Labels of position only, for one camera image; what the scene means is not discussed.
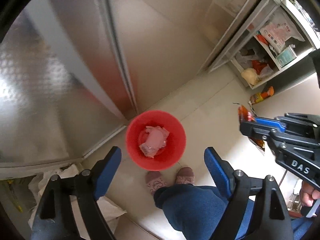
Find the person right hand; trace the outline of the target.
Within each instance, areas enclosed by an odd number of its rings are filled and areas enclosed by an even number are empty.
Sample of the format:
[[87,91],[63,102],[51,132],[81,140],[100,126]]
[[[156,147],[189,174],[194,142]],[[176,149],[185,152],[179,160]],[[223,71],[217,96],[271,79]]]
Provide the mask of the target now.
[[303,206],[311,207],[313,202],[319,199],[320,192],[307,182],[303,181],[299,196]]

